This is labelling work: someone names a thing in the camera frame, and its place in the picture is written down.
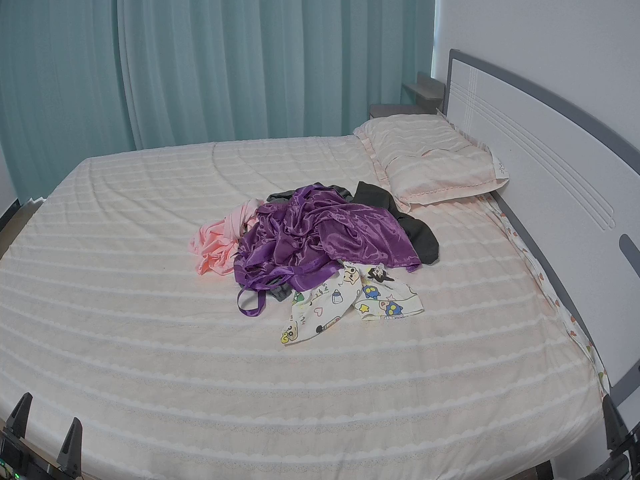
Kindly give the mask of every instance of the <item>bed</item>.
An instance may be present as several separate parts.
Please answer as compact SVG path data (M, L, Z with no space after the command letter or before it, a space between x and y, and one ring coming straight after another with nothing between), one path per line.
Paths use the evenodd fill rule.
M30 391L27 439L53 456L78 417L102 480L501 479L602 420L597 365L491 195L411 208L440 243L434 265L393 270L417 316L351 312L283 347L290 302L249 318L233 276L196 274L203 222L360 180L382 183L356 136L85 160L0 261L0 414Z

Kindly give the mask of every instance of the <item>pink garment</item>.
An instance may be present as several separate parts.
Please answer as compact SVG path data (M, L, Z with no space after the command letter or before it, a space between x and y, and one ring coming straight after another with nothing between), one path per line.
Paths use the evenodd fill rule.
M213 270L226 276L234 271L238 240L258 222L255 211L262 203L260 199L249 199L231 210L224 220L200 228L189 242L189 252L202 256L196 268L198 274Z

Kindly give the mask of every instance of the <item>curtain fold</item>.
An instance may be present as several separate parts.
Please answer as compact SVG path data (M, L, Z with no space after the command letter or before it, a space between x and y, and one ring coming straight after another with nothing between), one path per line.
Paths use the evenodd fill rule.
M121 151L342 135L430 71L435 0L0 0L21 201Z
M0 140L21 202L134 148L115 0L0 0Z
M430 71L434 4L118 0L136 145L350 133Z

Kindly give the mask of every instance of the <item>white headboard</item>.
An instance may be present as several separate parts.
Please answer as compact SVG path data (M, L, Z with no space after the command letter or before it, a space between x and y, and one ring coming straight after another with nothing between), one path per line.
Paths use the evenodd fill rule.
M535 242L621 403L640 385L640 152L568 101L457 50L444 114L507 167L497 199Z

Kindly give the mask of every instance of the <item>pink pillow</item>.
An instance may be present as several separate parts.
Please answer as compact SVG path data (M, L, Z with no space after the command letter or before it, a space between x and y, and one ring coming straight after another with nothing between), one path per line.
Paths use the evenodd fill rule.
M437 115L371 119L353 132L405 210L491 192L509 174L489 148Z

